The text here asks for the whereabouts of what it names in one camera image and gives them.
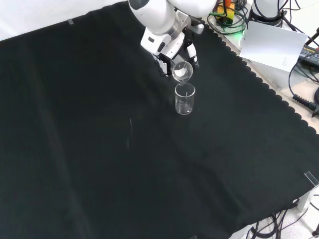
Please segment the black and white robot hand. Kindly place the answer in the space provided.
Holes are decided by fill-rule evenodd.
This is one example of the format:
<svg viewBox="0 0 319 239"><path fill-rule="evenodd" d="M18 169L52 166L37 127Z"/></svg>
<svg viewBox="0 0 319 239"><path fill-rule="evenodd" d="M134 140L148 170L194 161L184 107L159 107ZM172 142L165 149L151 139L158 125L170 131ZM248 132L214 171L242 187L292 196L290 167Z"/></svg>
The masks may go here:
<svg viewBox="0 0 319 239"><path fill-rule="evenodd" d="M141 46L158 62L161 73L171 75L172 66L181 61L189 62L194 69L198 68L198 57L193 44L194 35L201 34L204 23L185 27L176 39L165 33L154 35L147 28L141 40Z"/></svg>

